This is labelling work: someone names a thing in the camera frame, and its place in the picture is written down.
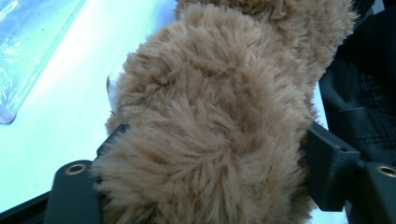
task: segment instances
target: fluffy tan fur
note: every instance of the fluffy tan fur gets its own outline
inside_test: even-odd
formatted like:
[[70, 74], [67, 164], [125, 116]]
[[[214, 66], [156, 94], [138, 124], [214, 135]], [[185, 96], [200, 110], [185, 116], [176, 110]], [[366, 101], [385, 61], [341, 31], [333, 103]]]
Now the fluffy tan fur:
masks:
[[109, 223], [304, 223], [314, 84], [349, 0], [179, 0], [131, 53], [92, 171]]

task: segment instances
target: teddy bear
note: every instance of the teddy bear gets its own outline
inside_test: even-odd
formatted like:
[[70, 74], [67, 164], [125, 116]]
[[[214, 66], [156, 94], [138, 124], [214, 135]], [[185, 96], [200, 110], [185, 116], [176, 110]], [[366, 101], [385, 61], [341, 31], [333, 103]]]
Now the teddy bear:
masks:
[[313, 89], [350, 0], [177, 0], [130, 53], [92, 165], [106, 223], [305, 223]]

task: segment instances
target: black fabric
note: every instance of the black fabric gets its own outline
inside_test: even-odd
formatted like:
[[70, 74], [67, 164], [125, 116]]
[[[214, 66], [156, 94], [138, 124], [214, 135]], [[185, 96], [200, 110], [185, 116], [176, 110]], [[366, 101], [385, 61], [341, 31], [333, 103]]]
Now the black fabric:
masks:
[[396, 7], [369, 16], [319, 84], [329, 130], [366, 160], [396, 165]]

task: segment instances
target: plush toy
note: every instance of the plush toy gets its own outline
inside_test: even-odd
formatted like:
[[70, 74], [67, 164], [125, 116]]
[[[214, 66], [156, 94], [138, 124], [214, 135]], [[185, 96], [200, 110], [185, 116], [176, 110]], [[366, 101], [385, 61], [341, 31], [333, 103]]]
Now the plush toy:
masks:
[[108, 223], [304, 223], [315, 83], [349, 0], [178, 0], [131, 53], [93, 164]]

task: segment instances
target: metal grommet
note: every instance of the metal grommet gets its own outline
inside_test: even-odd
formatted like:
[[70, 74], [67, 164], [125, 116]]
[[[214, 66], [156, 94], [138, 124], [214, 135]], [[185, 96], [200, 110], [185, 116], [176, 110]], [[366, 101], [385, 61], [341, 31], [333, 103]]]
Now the metal grommet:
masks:
[[87, 169], [87, 165], [84, 163], [74, 164], [67, 167], [64, 171], [67, 175], [78, 175]]
[[376, 167], [376, 170], [383, 175], [387, 175], [390, 177], [396, 177], [396, 170], [394, 168], [382, 165], [382, 166]]

